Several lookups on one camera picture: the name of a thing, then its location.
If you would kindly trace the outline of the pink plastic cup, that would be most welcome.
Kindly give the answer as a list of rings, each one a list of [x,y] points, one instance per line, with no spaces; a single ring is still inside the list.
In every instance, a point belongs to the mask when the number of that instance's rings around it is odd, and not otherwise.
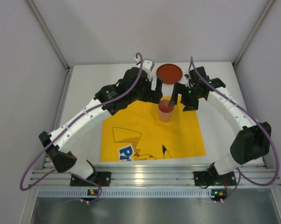
[[[174,106],[169,106],[170,100],[164,99],[158,104],[159,120],[162,122],[169,122]]]

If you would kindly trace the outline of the yellow printed cloth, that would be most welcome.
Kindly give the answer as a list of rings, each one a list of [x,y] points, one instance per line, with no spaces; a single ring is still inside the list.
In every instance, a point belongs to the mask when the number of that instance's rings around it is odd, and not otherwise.
[[[178,103],[168,122],[158,106],[136,101],[103,121],[101,161],[149,161],[205,156],[197,114]]]

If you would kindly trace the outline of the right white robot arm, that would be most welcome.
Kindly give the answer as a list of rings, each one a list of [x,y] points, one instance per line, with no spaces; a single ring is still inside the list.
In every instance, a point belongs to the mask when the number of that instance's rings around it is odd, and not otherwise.
[[[184,111],[196,111],[203,98],[223,116],[235,134],[229,153],[208,167],[208,181],[218,181],[241,165],[268,154],[271,126],[254,121],[243,112],[221,79],[210,79],[204,67],[190,70],[186,79],[186,84],[174,84],[169,106],[180,102]]]

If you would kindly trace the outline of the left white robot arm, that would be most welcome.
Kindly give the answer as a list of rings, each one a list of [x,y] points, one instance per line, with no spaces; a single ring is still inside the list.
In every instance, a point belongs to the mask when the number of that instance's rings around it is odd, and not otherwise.
[[[157,79],[156,88],[152,90],[149,74],[132,67],[117,83],[102,87],[88,105],[62,127],[39,135],[58,173],[70,172],[90,181],[95,179],[95,167],[88,160],[77,159],[71,152],[74,144],[97,124],[136,100],[158,104],[162,98],[162,79]]]

